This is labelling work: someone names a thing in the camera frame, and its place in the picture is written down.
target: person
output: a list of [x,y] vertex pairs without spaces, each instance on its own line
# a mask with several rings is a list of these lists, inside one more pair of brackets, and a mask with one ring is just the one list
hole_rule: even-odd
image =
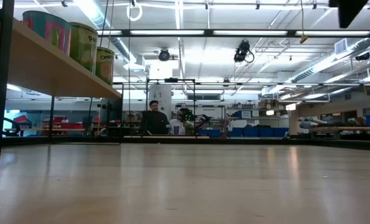
[[167,134],[167,116],[159,111],[159,102],[152,100],[149,103],[150,111],[144,111],[141,120],[140,133],[148,134]]
[[181,108],[177,112],[177,119],[172,119],[170,121],[170,134],[185,135],[186,129],[192,129],[193,125],[185,120],[186,109]]

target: security camera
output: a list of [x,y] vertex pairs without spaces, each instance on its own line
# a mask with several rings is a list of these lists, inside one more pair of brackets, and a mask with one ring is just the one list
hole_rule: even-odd
[[167,62],[170,59],[170,53],[168,49],[161,49],[159,54],[159,60],[162,62]]

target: label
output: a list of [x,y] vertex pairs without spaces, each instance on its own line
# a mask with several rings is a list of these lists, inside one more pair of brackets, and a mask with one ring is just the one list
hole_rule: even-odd
[[251,119],[252,112],[251,111],[242,111],[242,119]]

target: storage shelf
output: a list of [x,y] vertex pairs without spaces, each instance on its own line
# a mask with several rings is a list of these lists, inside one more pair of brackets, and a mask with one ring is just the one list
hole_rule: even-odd
[[121,98],[110,85],[15,19],[8,82],[54,96]]

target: can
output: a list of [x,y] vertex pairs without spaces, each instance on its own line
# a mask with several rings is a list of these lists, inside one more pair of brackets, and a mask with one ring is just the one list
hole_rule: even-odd
[[97,70],[96,75],[109,85],[113,85],[113,66],[115,53],[107,48],[97,49]]
[[70,57],[95,74],[98,32],[91,27],[71,22]]
[[69,55],[72,26],[64,19],[40,11],[23,12],[23,24]]

